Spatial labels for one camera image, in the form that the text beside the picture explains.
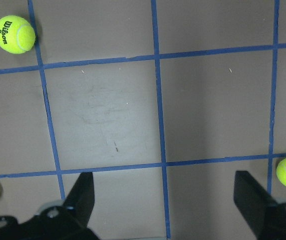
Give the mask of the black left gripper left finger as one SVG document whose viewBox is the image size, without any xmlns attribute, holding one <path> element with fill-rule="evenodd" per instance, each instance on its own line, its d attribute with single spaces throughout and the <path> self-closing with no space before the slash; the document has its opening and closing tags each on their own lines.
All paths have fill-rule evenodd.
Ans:
<svg viewBox="0 0 286 240">
<path fill-rule="evenodd" d="M 94 208 L 94 179 L 92 172 L 81 173 L 63 202 L 63 207 L 83 227 L 87 227 Z"/>
</svg>

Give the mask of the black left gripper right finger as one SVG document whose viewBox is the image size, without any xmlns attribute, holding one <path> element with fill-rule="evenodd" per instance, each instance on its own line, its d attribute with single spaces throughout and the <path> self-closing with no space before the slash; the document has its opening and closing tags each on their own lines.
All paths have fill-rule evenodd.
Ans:
<svg viewBox="0 0 286 240">
<path fill-rule="evenodd" d="M 235 172 L 233 200 L 256 239 L 262 239 L 276 200 L 245 170 Z"/>
</svg>

